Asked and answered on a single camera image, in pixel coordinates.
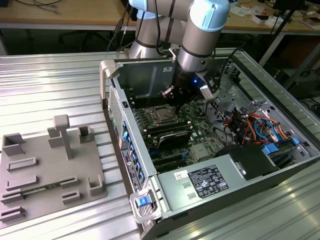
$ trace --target white label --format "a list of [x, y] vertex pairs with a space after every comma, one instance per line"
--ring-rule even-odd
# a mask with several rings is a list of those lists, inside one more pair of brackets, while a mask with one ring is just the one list
[[166, 73], [166, 72], [171, 72], [172, 71], [172, 66], [170, 67], [164, 67], [163, 68], [163, 72]]
[[173, 174], [175, 176], [175, 179], [177, 179], [177, 180], [184, 179], [184, 178], [188, 177], [188, 171], [187, 170], [177, 171], [177, 172], [175, 172]]

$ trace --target table leg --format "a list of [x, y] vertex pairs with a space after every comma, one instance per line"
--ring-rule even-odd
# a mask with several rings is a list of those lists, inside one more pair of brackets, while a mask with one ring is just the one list
[[8, 55], [4, 40], [2, 39], [2, 36], [0, 34], [0, 56]]
[[282, 39], [284, 38], [284, 34], [279, 34], [275, 40], [273, 41], [273, 43], [270, 45], [270, 47], [268, 48], [268, 50], [265, 52], [265, 54], [263, 55], [263, 57], [261, 58], [261, 60], [259, 61], [259, 64], [263, 67], [266, 62], [268, 61], [268, 59], [271, 57], [271, 55], [274, 53], [274, 51], [276, 50], [276, 48], [278, 47], [278, 45], [280, 44], [280, 42], [282, 41]]

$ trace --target blue clip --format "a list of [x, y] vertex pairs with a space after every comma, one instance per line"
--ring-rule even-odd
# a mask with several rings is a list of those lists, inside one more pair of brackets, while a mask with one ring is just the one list
[[139, 197], [135, 201], [136, 201], [136, 204], [138, 205], [138, 208], [142, 208], [152, 203], [151, 198], [149, 196]]
[[127, 139], [128, 139], [128, 132], [125, 131], [125, 132], [123, 133], [122, 140], [125, 141], [125, 140], [127, 140]]
[[138, 160], [137, 154], [134, 153], [132, 157], [133, 157], [133, 162], [136, 163]]
[[140, 179], [142, 179], [142, 181], [145, 179], [145, 175], [144, 175], [144, 173], [143, 172], [140, 172]]
[[294, 137], [292, 138], [292, 142], [295, 144], [295, 145], [298, 145], [300, 143], [299, 139]]
[[277, 148], [277, 146], [274, 143], [270, 143], [268, 145], [265, 145], [264, 148], [263, 148], [263, 151], [266, 154], [271, 154], [271, 153], [276, 152], [278, 150], [279, 149]]

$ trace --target warning label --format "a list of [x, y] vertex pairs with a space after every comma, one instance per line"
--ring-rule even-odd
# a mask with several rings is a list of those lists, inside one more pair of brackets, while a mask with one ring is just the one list
[[202, 199], [229, 188], [216, 165], [189, 172], [188, 175]]

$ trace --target wooden desk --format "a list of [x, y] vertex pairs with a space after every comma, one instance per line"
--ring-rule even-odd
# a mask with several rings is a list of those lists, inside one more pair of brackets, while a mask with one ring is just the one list
[[[249, 0], [239, 0], [239, 2], [248, 2]], [[277, 10], [272, 9], [271, 7], [267, 6], [264, 3], [258, 2], [257, 0], [252, 0], [250, 3], [247, 3], [246, 5], [249, 5], [251, 7], [254, 6], [262, 6], [264, 7], [264, 12], [268, 13], [268, 15], [273, 16], [274, 12]], [[304, 25], [300, 20], [302, 20], [302, 17], [293, 16], [292, 21], [290, 23], [287, 23], [284, 28], [282, 29], [282, 33], [286, 34], [315, 34], [320, 35], [320, 30], [313, 30], [312, 28]], [[254, 21], [251, 20], [251, 16], [246, 15], [244, 17], [240, 17], [238, 15], [233, 14], [232, 12], [229, 13], [227, 22], [224, 26], [224, 30], [241, 30], [241, 31], [259, 31], [259, 32], [265, 32], [266, 34], [269, 34], [271, 31], [271, 27], [265, 25], [265, 24], [257, 24]]]
[[[32, 0], [21, 1], [33, 3]], [[115, 26], [125, 10], [120, 0], [63, 0], [55, 5], [61, 14], [11, 0], [9, 7], [0, 8], [0, 23]]]
[[[113, 30], [125, 9], [120, 0], [63, 0], [56, 5], [61, 14], [11, 0], [9, 7], [0, 8], [0, 29]], [[269, 15], [273, 15], [275, 11], [257, 0], [252, 0], [248, 5], [264, 6]], [[261, 59], [261, 65], [267, 62], [285, 35], [320, 35], [320, 31], [309, 28], [300, 19], [301, 17], [293, 17], [293, 21], [287, 23]], [[136, 22], [130, 20], [128, 30], [135, 30], [135, 25]], [[223, 33], [233, 34], [269, 34], [270, 31], [270, 27], [256, 24], [248, 15], [240, 17], [231, 12], [222, 30]], [[1, 41], [0, 37], [0, 55], [4, 55]]]

